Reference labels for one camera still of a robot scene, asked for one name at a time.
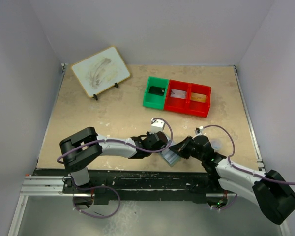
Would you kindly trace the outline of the teal leather card holder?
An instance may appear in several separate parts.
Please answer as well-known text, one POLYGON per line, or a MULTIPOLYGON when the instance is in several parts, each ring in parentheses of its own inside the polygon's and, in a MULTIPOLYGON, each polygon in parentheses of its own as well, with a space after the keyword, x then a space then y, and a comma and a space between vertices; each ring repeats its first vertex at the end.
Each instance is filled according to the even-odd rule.
POLYGON ((169 148, 159 153, 159 155, 170 167, 174 166, 178 161, 181 160, 181 157, 172 152, 169 148))

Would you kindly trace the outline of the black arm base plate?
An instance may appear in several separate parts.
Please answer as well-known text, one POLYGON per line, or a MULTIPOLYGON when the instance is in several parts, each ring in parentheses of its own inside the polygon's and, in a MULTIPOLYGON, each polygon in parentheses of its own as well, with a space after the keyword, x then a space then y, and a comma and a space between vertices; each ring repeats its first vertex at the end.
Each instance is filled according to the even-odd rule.
POLYGON ((213 186, 207 173, 90 170, 89 184, 75 187, 61 169, 35 170, 37 177, 59 177, 65 194, 91 195, 95 205, 109 201, 188 201, 230 203, 235 194, 213 186))

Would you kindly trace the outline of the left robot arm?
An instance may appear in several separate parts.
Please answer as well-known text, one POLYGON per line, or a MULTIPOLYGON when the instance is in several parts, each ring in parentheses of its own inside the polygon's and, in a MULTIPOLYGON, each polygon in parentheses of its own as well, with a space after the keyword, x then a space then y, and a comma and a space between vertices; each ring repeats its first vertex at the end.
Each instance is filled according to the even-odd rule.
POLYGON ((71 174, 74 187, 81 193, 91 188, 87 166, 100 156, 120 156, 127 159, 144 159, 153 153, 161 153, 169 148, 173 134, 163 131, 132 136, 127 139, 108 138, 87 127, 65 139, 59 146, 61 156, 57 162, 63 164, 71 174))

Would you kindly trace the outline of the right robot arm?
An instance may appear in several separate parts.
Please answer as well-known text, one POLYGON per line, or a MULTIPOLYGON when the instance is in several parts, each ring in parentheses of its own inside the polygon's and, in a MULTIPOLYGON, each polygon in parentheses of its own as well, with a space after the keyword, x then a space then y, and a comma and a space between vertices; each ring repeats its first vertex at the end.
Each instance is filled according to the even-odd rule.
POLYGON ((295 210, 295 192, 277 171, 260 172, 235 165, 212 148, 207 136, 188 136, 169 149, 184 159, 200 160, 213 192, 224 189, 239 194, 258 205, 263 215, 277 225, 295 210))

